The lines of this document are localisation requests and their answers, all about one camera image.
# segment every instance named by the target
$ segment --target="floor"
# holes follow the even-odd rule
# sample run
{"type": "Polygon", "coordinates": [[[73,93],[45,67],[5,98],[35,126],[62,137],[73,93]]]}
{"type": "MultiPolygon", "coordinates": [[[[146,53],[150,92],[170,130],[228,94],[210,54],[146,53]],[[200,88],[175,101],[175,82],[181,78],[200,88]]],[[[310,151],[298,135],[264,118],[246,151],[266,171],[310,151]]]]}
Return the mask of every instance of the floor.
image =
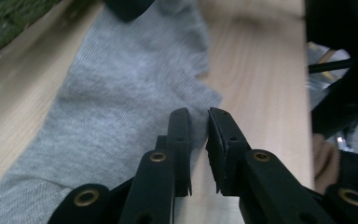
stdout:
{"type": "MultiPolygon", "coordinates": [[[[315,44],[310,43],[307,51],[308,55],[308,64],[314,64],[318,62],[318,60],[328,51],[328,49],[317,46],[315,44]]],[[[348,59],[348,54],[343,51],[337,51],[328,62],[331,61],[338,61],[338,60],[344,60],[348,59]]],[[[310,107],[314,108],[322,99],[325,97],[325,95],[328,93],[327,87],[333,83],[335,80],[341,78],[345,74],[346,70],[337,70],[337,71],[331,71],[327,73],[317,73],[317,74],[310,74],[309,81],[308,81],[308,88],[310,91],[310,107]]],[[[339,143],[337,142],[337,139],[341,137],[339,134],[336,136],[328,139],[330,142],[334,142],[337,145],[339,143]]],[[[355,129],[355,132],[351,138],[350,141],[350,148],[346,148],[347,150],[352,150],[355,153],[358,153],[358,126],[355,129]]]]}

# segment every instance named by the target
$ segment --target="gray cloth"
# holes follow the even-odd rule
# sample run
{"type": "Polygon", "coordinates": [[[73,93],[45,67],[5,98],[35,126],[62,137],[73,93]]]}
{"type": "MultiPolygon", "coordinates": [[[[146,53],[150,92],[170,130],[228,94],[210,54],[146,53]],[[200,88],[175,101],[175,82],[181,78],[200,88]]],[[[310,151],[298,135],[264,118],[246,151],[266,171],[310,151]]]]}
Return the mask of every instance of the gray cloth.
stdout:
{"type": "Polygon", "coordinates": [[[207,47],[193,1],[157,0],[128,23],[105,9],[37,137],[0,183],[0,223],[46,223],[71,189],[131,178],[177,108],[189,109],[200,148],[207,109],[221,100],[197,80],[207,47]]]}

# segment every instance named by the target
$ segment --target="green mat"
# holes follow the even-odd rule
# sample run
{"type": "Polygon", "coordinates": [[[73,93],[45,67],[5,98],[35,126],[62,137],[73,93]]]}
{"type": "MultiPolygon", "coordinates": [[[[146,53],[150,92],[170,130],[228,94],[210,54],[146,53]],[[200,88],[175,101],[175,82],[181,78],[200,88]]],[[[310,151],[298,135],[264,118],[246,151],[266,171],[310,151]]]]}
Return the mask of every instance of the green mat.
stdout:
{"type": "Polygon", "coordinates": [[[61,0],[0,0],[0,49],[61,0]]]}

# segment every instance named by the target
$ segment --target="wooden table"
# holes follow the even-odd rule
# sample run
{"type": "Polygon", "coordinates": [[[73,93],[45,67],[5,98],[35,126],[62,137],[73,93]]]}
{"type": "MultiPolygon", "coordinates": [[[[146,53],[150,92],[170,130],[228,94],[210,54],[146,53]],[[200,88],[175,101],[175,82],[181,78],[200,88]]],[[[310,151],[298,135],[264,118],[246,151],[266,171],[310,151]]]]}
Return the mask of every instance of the wooden table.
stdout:
{"type": "MultiPolygon", "coordinates": [[[[0,179],[40,128],[102,6],[63,1],[0,52],[0,179]]],[[[312,187],[302,1],[201,0],[200,8],[212,39],[201,79],[224,96],[221,108],[253,148],[272,151],[312,187]]],[[[241,223],[238,199],[215,194],[205,152],[192,178],[177,223],[241,223]]]]}

